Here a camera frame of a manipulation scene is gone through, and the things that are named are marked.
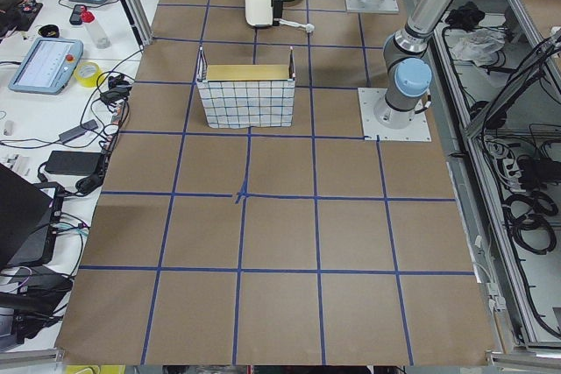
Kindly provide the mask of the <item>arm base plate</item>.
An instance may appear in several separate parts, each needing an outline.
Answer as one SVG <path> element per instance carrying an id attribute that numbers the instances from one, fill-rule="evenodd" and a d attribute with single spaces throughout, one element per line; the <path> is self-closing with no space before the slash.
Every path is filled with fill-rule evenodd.
<path id="1" fill-rule="evenodd" d="M 367 141 L 430 142 L 430 128 L 421 99 L 410 111 L 396 111 L 386 103 L 385 88 L 359 88 L 363 137 Z"/>
<path id="2" fill-rule="evenodd" d="M 346 10 L 356 13 L 397 14 L 397 0 L 345 0 Z"/>

